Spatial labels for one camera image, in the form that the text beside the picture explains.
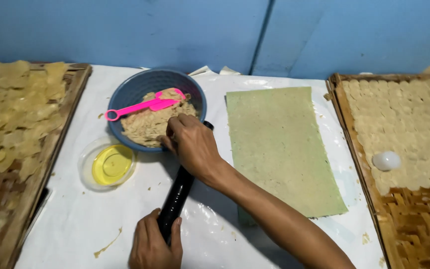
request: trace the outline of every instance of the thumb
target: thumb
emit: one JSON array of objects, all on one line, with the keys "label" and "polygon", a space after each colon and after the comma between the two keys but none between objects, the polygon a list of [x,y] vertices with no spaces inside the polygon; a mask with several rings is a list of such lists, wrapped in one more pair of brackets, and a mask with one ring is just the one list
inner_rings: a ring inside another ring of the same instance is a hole
[{"label": "thumb", "polygon": [[172,151],[172,153],[174,153],[175,155],[177,155],[177,150],[176,150],[176,145],[175,145],[175,141],[173,141],[172,139],[170,139],[170,137],[166,136],[166,135],[160,135],[157,138],[164,146],[166,146],[170,151]]},{"label": "thumb", "polygon": [[170,250],[172,254],[179,260],[182,260],[182,241],[180,240],[180,225],[182,224],[182,218],[178,217],[172,224],[172,236],[170,240]]}]

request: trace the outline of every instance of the blue bowl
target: blue bowl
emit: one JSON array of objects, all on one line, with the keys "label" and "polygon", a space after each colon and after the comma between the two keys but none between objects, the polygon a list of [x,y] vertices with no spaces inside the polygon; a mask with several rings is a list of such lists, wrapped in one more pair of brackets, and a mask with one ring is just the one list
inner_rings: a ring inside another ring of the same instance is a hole
[{"label": "blue bowl", "polygon": [[[192,98],[190,103],[197,110],[200,122],[205,119],[207,112],[207,102],[205,95],[195,80],[181,72],[165,69],[151,69],[137,73],[124,81],[114,92],[109,102],[108,109],[122,109],[143,101],[143,97],[149,92],[158,92],[163,89],[177,88],[183,93],[189,93]],[[140,152],[158,153],[164,151],[160,147],[146,147],[137,144],[122,134],[124,128],[120,119],[108,122],[109,128],[114,136],[127,147]]]}]

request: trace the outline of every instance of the hand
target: hand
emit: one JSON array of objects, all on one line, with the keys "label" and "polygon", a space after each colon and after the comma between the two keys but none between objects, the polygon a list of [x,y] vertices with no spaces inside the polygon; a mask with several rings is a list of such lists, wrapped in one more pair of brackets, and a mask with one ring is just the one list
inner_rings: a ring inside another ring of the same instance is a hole
[{"label": "hand", "polygon": [[180,269],[183,254],[180,241],[182,218],[176,218],[172,224],[169,247],[163,240],[157,225],[159,212],[160,208],[157,208],[137,223],[128,260],[130,269]]},{"label": "hand", "polygon": [[166,134],[161,142],[179,157],[183,167],[208,186],[217,185],[213,175],[227,163],[218,154],[212,130],[194,116],[179,114],[169,119]]}]

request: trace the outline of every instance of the blue wall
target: blue wall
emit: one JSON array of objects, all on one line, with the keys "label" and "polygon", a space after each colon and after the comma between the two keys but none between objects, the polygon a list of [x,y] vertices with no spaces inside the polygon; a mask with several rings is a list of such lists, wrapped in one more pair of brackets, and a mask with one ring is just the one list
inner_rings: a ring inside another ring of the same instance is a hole
[{"label": "blue wall", "polygon": [[248,73],[269,0],[0,0],[0,61]]},{"label": "blue wall", "polygon": [[252,74],[324,79],[429,65],[428,0],[275,0]]},{"label": "blue wall", "polygon": [[419,73],[430,65],[430,1],[0,0],[0,61],[17,59],[321,79]]}]

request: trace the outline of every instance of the pink spatula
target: pink spatula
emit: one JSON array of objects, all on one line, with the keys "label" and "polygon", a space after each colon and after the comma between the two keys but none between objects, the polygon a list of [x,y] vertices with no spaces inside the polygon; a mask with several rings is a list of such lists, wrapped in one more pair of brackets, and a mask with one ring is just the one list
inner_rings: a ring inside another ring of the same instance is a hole
[{"label": "pink spatula", "polygon": [[[174,89],[176,93],[180,94],[180,96],[182,96],[182,99],[185,99],[185,95],[179,90],[179,89]],[[104,113],[104,117],[106,118],[106,120],[114,122],[116,120],[118,120],[122,115],[126,115],[129,113],[132,113],[134,111],[137,110],[141,110],[144,108],[149,108],[152,111],[159,111],[161,109],[167,108],[171,105],[174,105],[178,102],[180,102],[180,100],[175,100],[175,99],[160,99],[160,96],[162,95],[162,92],[159,91],[158,93],[155,94],[155,99],[150,100],[150,101],[145,101],[142,102],[140,104],[136,104],[130,107],[126,107],[126,108],[122,108],[119,110],[115,110],[115,109],[109,109],[106,111],[106,113]],[[109,118],[109,112],[114,112],[116,113],[116,117],[115,118]]]}]

